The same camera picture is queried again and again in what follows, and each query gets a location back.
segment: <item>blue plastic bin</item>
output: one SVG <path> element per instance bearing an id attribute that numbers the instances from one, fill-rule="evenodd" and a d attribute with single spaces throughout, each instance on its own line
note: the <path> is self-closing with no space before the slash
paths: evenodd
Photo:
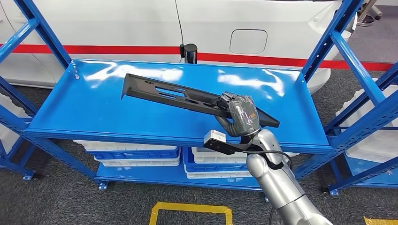
<path id="1" fill-rule="evenodd" d="M 181 147 L 173 150 L 86 151 L 96 159 L 177 158 Z"/>
<path id="2" fill-rule="evenodd" d="M 187 172 L 247 171 L 246 164 L 197 164 L 191 148 L 183 147 L 183 159 Z"/>

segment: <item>shelf foot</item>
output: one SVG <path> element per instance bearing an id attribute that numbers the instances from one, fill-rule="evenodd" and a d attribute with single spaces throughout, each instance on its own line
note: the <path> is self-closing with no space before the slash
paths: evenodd
<path id="1" fill-rule="evenodd" d="M 30 175 L 25 175 L 22 177 L 23 180 L 31 180 L 33 178 L 33 176 Z"/>
<path id="2" fill-rule="evenodd" d="M 101 182 L 98 186 L 98 189 L 103 191 L 106 190 L 108 188 L 108 182 Z"/>
<path id="3" fill-rule="evenodd" d="M 329 193 L 330 193 L 331 196 L 338 196 L 337 189 L 330 190 Z"/>

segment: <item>shelf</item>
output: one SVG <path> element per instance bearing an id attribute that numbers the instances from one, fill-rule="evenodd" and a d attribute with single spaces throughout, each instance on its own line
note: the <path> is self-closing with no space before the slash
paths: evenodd
<path id="1" fill-rule="evenodd" d="M 26 133 L 38 137 L 201 147 L 223 131 L 212 115 L 133 97 L 120 100 L 126 73 L 221 94 L 246 94 L 281 122 L 268 128 L 282 149 L 331 150 L 298 70 L 106 60 L 73 60 Z M 230 142 L 239 138 L 228 137 Z"/>
<path id="2" fill-rule="evenodd" d="M 380 163 L 366 161 L 357 158 L 351 158 L 344 154 L 348 168 L 350 169 L 351 175 L 357 175 L 363 171 L 366 171 Z M 398 188 L 398 168 L 391 170 L 390 172 L 381 173 L 370 179 L 361 181 L 354 186 L 371 187 L 371 188 Z"/>
<path id="3" fill-rule="evenodd" d="M 229 190 L 262 191 L 254 177 L 188 179 L 184 165 L 179 166 L 136 166 L 106 167 L 99 165 L 96 179 L 151 184 L 169 184 L 201 188 L 222 188 Z"/>

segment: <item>red stripe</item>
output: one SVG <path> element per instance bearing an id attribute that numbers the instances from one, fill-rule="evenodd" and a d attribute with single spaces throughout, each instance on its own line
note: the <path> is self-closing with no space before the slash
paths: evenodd
<path id="1" fill-rule="evenodd" d="M 111 46 L 111 45 L 64 45 L 69 54 L 180 54 L 178 46 Z M 13 53 L 51 53 L 46 45 L 19 45 Z M 276 58 L 251 55 L 231 55 L 217 53 L 198 53 L 198 60 L 215 62 L 248 63 L 263 65 L 278 65 L 303 67 L 306 59 Z M 370 71 L 387 71 L 393 63 L 362 62 Z M 321 68 L 350 69 L 343 60 L 324 60 Z"/>

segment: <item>yellow tape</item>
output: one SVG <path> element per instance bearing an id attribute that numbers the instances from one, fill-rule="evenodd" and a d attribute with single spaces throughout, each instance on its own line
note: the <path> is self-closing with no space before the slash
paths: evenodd
<path id="1" fill-rule="evenodd" d="M 228 207 L 226 206 L 195 205 L 195 204 L 184 204 L 184 203 L 173 203 L 173 202 L 156 203 L 155 206 L 152 208 L 149 225 L 156 225 L 156 221 L 158 220 L 159 210 L 223 213 L 225 214 L 225 224 L 232 225 L 232 210 L 228 209 Z"/>
<path id="2" fill-rule="evenodd" d="M 392 219 L 368 219 L 363 217 L 366 225 L 398 225 L 398 220 Z"/>

